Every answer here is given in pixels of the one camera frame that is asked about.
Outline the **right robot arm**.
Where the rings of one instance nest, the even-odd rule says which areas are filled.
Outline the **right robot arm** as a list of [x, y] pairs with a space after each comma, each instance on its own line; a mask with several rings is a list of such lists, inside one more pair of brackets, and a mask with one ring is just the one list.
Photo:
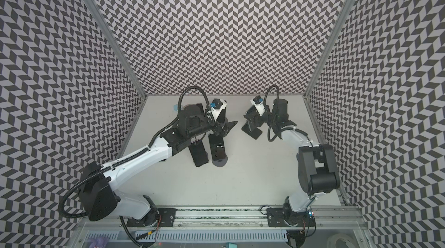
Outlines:
[[311, 206], [321, 196], [339, 189], [341, 185], [333, 147], [312, 140], [307, 132], [289, 120], [287, 100], [275, 99], [272, 109], [269, 109], [261, 96], [256, 96], [250, 102], [251, 107], [244, 115], [246, 123], [242, 131], [257, 140], [262, 134], [259, 128], [266, 124], [269, 142], [280, 139], [298, 148], [296, 158], [301, 190], [286, 197], [278, 213], [269, 209], [267, 215], [279, 225], [289, 227], [314, 225]]

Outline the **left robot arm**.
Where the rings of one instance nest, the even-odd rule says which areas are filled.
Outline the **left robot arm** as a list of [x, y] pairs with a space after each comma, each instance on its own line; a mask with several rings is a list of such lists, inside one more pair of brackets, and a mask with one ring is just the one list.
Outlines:
[[171, 128], [156, 134], [146, 146], [115, 161], [84, 168], [80, 182], [60, 198], [59, 214], [68, 219], [87, 217], [98, 221], [105, 217], [148, 219], [156, 212], [149, 196], [134, 196], [122, 190], [132, 177], [152, 165], [167, 160], [191, 145], [201, 145], [198, 137], [206, 133], [225, 137], [237, 124], [226, 118], [227, 103], [215, 98], [207, 108], [188, 105], [178, 113]]

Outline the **black phone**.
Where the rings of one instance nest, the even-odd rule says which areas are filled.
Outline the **black phone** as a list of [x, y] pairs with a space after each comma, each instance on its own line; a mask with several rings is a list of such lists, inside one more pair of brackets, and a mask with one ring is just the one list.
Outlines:
[[188, 148], [196, 167], [201, 167], [204, 164], [209, 163], [208, 154], [205, 150], [203, 142], [200, 141], [197, 144], [193, 143]]
[[244, 117], [246, 119], [253, 119], [258, 114], [257, 108], [252, 105], [245, 113]]
[[194, 108], [198, 108], [201, 112], [204, 111], [203, 104], [201, 104], [201, 103], [198, 103], [198, 104], [192, 104], [192, 107], [194, 107]]
[[212, 161], [222, 162], [227, 159], [224, 138], [220, 135], [209, 135], [209, 144], [212, 154]]
[[219, 110], [219, 115], [217, 118], [217, 121], [219, 123], [225, 123], [226, 122], [226, 108], [227, 108], [227, 104], [223, 104]]

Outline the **front left black phone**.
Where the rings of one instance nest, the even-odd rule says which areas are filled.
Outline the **front left black phone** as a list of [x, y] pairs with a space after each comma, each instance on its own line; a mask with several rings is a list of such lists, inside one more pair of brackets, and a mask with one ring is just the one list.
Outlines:
[[203, 142], [200, 141], [197, 144], [193, 143], [188, 148], [196, 167], [201, 167], [204, 164], [209, 163], [208, 154], [205, 150]]

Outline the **back centre black phone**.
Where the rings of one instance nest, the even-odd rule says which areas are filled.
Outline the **back centre black phone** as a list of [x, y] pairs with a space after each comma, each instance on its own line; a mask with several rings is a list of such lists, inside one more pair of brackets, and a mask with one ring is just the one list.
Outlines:
[[226, 122], [226, 108], [227, 108], [227, 104], [223, 104], [219, 110], [219, 115], [217, 118], [217, 121], [219, 123], [225, 123]]

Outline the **back right black phone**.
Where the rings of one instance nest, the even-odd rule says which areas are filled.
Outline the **back right black phone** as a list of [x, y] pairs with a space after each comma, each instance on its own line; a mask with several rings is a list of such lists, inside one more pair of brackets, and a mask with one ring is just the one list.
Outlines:
[[252, 105], [245, 113], [244, 117], [246, 119], [253, 119], [258, 114], [257, 108]]

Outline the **back left black phone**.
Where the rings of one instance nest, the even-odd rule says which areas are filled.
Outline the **back left black phone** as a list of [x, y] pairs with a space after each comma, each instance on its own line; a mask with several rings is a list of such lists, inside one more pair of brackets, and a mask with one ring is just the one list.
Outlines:
[[192, 104], [192, 107], [194, 107], [194, 108], [198, 108], [201, 112], [204, 111], [203, 104], [201, 104], [201, 103], [198, 103], [198, 104]]

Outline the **grey round stand centre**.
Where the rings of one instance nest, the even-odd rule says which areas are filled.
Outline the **grey round stand centre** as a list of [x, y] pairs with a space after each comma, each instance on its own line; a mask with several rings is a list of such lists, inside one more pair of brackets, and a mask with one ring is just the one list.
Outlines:
[[222, 159], [212, 159], [212, 163], [216, 166], [216, 167], [223, 167], [227, 164], [228, 162], [228, 158], [224, 157]]

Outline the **black square phone stand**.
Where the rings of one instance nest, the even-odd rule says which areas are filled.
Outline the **black square phone stand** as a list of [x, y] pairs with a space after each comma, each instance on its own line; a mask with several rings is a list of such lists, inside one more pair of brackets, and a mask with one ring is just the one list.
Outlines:
[[249, 128], [248, 122], [246, 122], [242, 126], [242, 131], [245, 132], [247, 135], [249, 135], [251, 138], [253, 138], [255, 140], [257, 140], [263, 134], [263, 132], [257, 127], [251, 131]]

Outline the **front centre black phone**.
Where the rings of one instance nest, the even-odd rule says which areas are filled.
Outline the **front centre black phone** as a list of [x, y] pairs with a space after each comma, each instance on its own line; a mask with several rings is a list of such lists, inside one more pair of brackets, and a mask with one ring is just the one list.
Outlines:
[[224, 138], [220, 135], [209, 135], [209, 144], [212, 154], [212, 161], [222, 162], [227, 159]]

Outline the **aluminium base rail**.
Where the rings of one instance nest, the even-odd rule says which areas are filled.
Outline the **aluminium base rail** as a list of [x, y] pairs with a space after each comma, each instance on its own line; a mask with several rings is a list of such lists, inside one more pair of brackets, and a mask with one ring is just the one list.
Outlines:
[[160, 207], [160, 227], [169, 229], [365, 229], [354, 206], [311, 207], [308, 213], [285, 217], [280, 206]]

